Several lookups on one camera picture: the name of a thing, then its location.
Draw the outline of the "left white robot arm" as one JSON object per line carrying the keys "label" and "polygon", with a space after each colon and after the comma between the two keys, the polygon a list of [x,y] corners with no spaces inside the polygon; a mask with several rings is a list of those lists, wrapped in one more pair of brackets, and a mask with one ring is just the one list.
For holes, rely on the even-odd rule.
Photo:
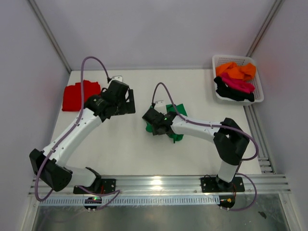
{"label": "left white robot arm", "polygon": [[101,187],[101,176],[92,168],[67,166],[83,140],[105,120],[136,112],[134,92],[127,84],[112,80],[104,92],[90,96],[70,126],[43,150],[34,149],[30,162],[37,178],[59,192],[67,186],[81,186],[90,193]]}

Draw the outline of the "green t shirt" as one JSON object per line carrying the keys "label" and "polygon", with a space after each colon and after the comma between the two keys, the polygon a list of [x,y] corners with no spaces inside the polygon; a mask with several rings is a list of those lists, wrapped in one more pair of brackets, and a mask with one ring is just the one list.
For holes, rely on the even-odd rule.
{"label": "green t shirt", "polygon": [[[182,103],[176,105],[176,109],[178,110],[178,112],[180,114],[187,116],[186,110],[185,110],[184,105]],[[172,104],[167,104],[166,110],[167,110],[167,112],[175,112],[175,109],[172,106]],[[152,126],[148,122],[146,123],[145,130],[149,133],[152,133],[152,131],[153,131]],[[169,134],[168,135],[168,137],[173,140],[173,143],[181,141],[183,139],[183,136],[184,136],[183,134]]]}

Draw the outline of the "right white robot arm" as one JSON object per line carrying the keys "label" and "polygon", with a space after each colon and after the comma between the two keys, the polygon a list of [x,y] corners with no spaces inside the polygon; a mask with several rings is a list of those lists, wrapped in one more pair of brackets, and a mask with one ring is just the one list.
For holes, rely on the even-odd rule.
{"label": "right white robot arm", "polygon": [[163,114],[154,108],[149,108],[142,118],[151,125],[153,135],[189,135],[214,143],[221,158],[216,187],[223,192],[233,189],[233,178],[249,144],[249,138],[234,120],[206,123],[176,112]]}

